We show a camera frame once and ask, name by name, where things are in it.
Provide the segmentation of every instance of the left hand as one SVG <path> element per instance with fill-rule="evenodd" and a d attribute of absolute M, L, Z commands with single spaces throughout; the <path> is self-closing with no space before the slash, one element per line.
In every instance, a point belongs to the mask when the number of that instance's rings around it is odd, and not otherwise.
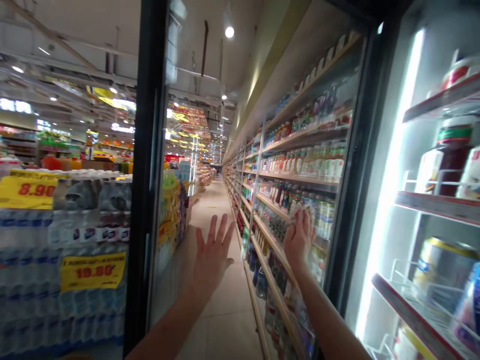
<path fill-rule="evenodd" d="M 196 228 L 197 253 L 193 270 L 193 285 L 208 298 L 222 282 L 225 270 L 234 263 L 234 260 L 227 258 L 227 255 L 235 224 L 232 221 L 225 234 L 228 215 L 224 213 L 218 232 L 215 234 L 217 218 L 217 215 L 213 215 L 211 218 L 206 243 L 202 230 L 199 227 Z"/>

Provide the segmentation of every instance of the fluorescent light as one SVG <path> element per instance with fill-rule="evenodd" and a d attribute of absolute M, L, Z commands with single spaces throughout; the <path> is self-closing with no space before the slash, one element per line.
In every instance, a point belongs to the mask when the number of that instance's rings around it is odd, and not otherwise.
<path fill-rule="evenodd" d="M 15 65 L 14 65 L 14 66 L 12 66 L 11 68 L 12 68 L 13 70 L 15 70 L 16 72 L 19 72 L 20 74 L 23 74 L 23 73 L 24 73 L 24 71 L 23 71 L 21 68 L 19 68 L 18 66 L 15 66 Z"/>
<path fill-rule="evenodd" d="M 389 223 L 388 216 L 394 203 L 398 188 L 399 178 L 398 163 L 400 162 L 400 149 L 404 134 L 402 121 L 405 111 L 412 103 L 412 96 L 415 88 L 415 81 L 419 71 L 422 47 L 425 38 L 425 29 L 421 29 L 415 35 L 413 46 L 411 48 L 410 58 L 408 60 L 405 82 L 400 97 L 398 112 L 396 114 L 395 126 L 393 128 L 393 137 L 388 150 L 385 171 L 381 183 L 380 194 L 378 197 L 378 207 L 375 214 L 375 223 L 371 235 L 370 249 L 366 263 L 365 278 L 363 279 L 363 289 L 361 293 L 360 306 L 357 311 L 358 319 L 355 327 L 355 335 L 363 342 L 365 329 L 367 327 L 367 316 L 372 300 L 372 277 L 378 272 L 382 250 L 386 241 L 386 225 Z"/>
<path fill-rule="evenodd" d="M 43 50 L 40 46 L 39 46 L 38 48 L 39 48 L 40 50 L 42 50 L 45 54 L 47 54 L 48 56 L 50 56 L 50 54 L 49 54 L 47 51 Z"/>
<path fill-rule="evenodd" d="M 229 39 L 232 38 L 234 36 L 234 34 L 235 34 L 235 30 L 234 30 L 233 27 L 229 26 L 225 29 L 225 36 L 227 38 L 229 38 Z"/>

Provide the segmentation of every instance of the store aisle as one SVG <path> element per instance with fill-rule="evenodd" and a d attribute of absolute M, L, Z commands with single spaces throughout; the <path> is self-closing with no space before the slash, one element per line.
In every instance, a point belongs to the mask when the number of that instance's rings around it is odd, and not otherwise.
<path fill-rule="evenodd" d="M 165 296 L 165 291 L 160 291 L 159 297 L 154 297 L 160 298 L 163 305 L 160 305 L 162 310 L 154 314 L 153 319 L 161 317 L 192 278 L 197 254 L 194 227 L 202 228 L 206 238 L 212 215 L 216 214 L 220 218 L 223 213 L 228 214 L 229 223 L 234 220 L 227 190 L 221 176 L 217 176 L 193 206 L 186 237 L 161 280 L 164 283 L 161 288 L 171 288 L 171 297 L 168 304 L 165 303 L 168 297 Z M 235 263 L 225 272 L 222 283 L 193 327 L 177 359 L 263 358 L 236 231 L 233 236 L 229 257 Z"/>

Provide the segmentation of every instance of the yellow price sign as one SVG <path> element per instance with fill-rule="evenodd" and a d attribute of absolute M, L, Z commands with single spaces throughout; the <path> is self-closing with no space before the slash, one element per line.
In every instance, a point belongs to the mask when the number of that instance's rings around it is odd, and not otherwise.
<path fill-rule="evenodd" d="M 11 170 L 0 182 L 0 207 L 50 210 L 58 180 L 66 176 L 39 171 Z"/>
<path fill-rule="evenodd" d="M 96 256 L 65 256 L 61 264 L 61 292 L 116 289 L 124 276 L 125 251 Z"/>

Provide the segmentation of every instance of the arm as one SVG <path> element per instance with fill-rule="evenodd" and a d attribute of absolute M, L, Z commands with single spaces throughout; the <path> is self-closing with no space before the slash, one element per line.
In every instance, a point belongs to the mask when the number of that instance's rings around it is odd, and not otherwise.
<path fill-rule="evenodd" d="M 327 360 L 370 360 L 362 343 L 350 331 L 309 270 L 307 256 L 315 237 L 309 212 L 297 211 L 295 217 L 295 225 L 288 228 L 283 246 L 323 355 Z"/>
<path fill-rule="evenodd" d="M 160 321 L 128 354 L 127 360 L 157 360 L 159 354 L 162 359 L 175 359 L 180 352 L 190 330 L 220 285 L 225 270 L 234 262 L 227 258 L 227 254 L 235 225 L 233 222 L 230 224 L 224 237 L 227 218 L 227 214 L 223 214 L 216 236 L 217 216 L 211 218 L 206 243 L 202 231 L 196 229 L 197 256 L 193 280 Z"/>

